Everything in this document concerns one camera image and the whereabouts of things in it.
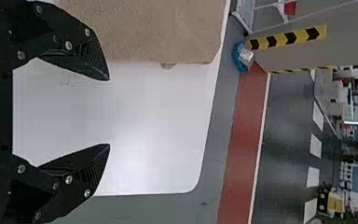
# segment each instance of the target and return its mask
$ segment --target red object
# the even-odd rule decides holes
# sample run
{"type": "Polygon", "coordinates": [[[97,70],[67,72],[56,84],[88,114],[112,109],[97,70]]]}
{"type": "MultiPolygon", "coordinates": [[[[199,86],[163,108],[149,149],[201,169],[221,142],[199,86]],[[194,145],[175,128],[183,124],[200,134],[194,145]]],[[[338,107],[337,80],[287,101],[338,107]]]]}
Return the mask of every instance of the red object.
{"type": "Polygon", "coordinates": [[[284,14],[288,16],[295,16],[297,10],[297,2],[284,4],[284,14]]]}
{"type": "Polygon", "coordinates": [[[218,224],[248,223],[267,77],[258,63],[240,75],[218,224]]]}

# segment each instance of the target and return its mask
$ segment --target white painted line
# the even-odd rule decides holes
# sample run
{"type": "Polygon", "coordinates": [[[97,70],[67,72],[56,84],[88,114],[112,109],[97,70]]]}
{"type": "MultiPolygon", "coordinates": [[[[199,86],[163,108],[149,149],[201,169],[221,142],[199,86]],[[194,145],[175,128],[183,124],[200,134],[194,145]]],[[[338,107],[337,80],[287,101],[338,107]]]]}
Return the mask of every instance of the white painted line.
{"type": "Polygon", "coordinates": [[[257,186],[258,167],[260,166],[261,147],[263,145],[263,133],[264,133],[264,124],[266,121],[267,102],[269,100],[269,82],[270,82],[270,80],[271,80],[271,74],[268,73],[267,84],[266,84],[266,94],[264,95],[263,117],[261,119],[260,138],[258,139],[257,159],[255,162],[254,185],[252,187],[252,199],[251,199],[251,206],[250,206],[249,217],[248,217],[248,224],[252,224],[252,216],[253,216],[253,210],[254,210],[254,204],[255,204],[255,188],[257,186]]]}
{"type": "Polygon", "coordinates": [[[310,70],[310,77],[312,78],[313,81],[315,81],[315,73],[316,73],[315,69],[310,70]]]}
{"type": "Polygon", "coordinates": [[[321,129],[321,131],[324,131],[324,114],[322,114],[321,110],[319,109],[319,106],[316,104],[316,102],[313,102],[313,121],[318,125],[318,127],[321,129]]]}
{"type": "Polygon", "coordinates": [[[313,167],[308,168],[307,188],[319,186],[319,173],[319,169],[313,167]]]}
{"type": "Polygon", "coordinates": [[[316,216],[318,206],[318,199],[315,198],[305,203],[304,206],[304,224],[309,222],[313,217],[316,216]]]}
{"type": "Polygon", "coordinates": [[[313,133],[310,134],[310,154],[322,157],[322,142],[313,133]]]}

